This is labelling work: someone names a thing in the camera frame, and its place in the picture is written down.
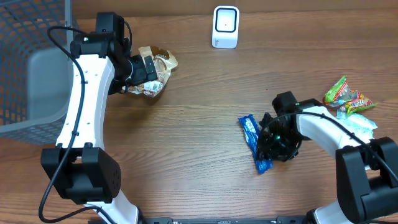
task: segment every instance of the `plastic bin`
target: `plastic bin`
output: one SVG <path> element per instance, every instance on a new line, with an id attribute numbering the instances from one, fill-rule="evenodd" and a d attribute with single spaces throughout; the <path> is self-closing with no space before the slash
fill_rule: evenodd
<path id="1" fill-rule="evenodd" d="M 0 138 L 57 140 L 72 89 L 72 62 L 47 37 L 50 26 L 77 27 L 70 0 L 0 3 Z M 72 31 L 54 30 L 69 49 Z"/>

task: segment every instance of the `brown snack wrapper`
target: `brown snack wrapper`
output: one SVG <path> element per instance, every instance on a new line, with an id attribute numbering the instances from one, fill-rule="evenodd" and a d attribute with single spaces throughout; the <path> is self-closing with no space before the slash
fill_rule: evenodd
<path id="1" fill-rule="evenodd" d="M 142 58 L 146 56 L 152 57 L 156 68 L 157 80 L 146 82 L 138 86 L 130 86 L 128 92 L 135 94 L 143 93 L 149 97 L 155 97 L 163 90 L 172 74 L 172 69 L 178 65 L 178 62 L 174 55 L 168 50 L 158 47 L 140 47 L 138 51 Z"/>

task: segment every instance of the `colorful candy wrapper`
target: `colorful candy wrapper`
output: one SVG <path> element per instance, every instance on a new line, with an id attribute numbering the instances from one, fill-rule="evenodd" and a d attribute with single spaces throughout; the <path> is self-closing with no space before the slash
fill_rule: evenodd
<path id="1" fill-rule="evenodd" d="M 272 165 L 272 160 L 270 159 L 264 161 L 259 161 L 256 159 L 257 140 L 260 134 L 260 130 L 256 123 L 256 120 L 253 118 L 253 114 L 249 114 L 249 116 L 238 118 L 238 120 L 243 128 L 244 135 L 246 137 L 246 142 L 252 151 L 256 169 L 259 174 L 263 174 L 265 171 L 273 168 L 273 165 Z"/>
<path id="2" fill-rule="evenodd" d="M 358 90 L 351 90 L 343 76 L 326 94 L 324 103 L 327 106 L 338 108 L 347 115 L 376 106 L 369 98 Z"/>

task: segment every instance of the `wooden table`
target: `wooden table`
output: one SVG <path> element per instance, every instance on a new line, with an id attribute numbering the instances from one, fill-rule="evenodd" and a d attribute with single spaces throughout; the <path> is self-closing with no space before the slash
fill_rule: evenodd
<path id="1" fill-rule="evenodd" d="M 106 152 L 122 168 L 123 192 L 148 217 L 304 215 L 334 201 L 335 162 L 314 142 L 257 174 L 238 117 L 275 115 L 271 101 L 284 91 L 320 100 L 347 75 L 351 88 L 379 103 L 363 113 L 379 126 L 375 137 L 398 141 L 397 10 L 242 14 L 234 50 L 211 47 L 212 16 L 126 20 L 135 54 L 156 45 L 179 62 L 160 98 L 108 98 Z M 79 23 L 85 31 L 95 26 Z M 0 222 L 40 223 L 37 208 L 49 182 L 42 148 L 0 140 Z M 45 216 L 77 208 L 53 190 Z M 94 217 L 86 212 L 64 223 Z"/>

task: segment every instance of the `blue fabric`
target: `blue fabric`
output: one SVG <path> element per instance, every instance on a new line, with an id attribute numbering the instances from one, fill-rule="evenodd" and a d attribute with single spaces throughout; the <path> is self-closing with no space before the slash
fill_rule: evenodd
<path id="1" fill-rule="evenodd" d="M 274 166 L 272 165 L 272 160 L 270 159 L 264 161 L 256 160 L 257 140 L 260 134 L 260 130 L 256 123 L 256 120 L 253 118 L 253 114 L 249 114 L 249 116 L 238 118 L 238 120 L 243 128 L 246 137 L 246 142 L 248 143 L 252 151 L 254 163 L 256 164 L 256 169 L 259 174 L 263 174 L 265 171 L 273 168 Z"/>

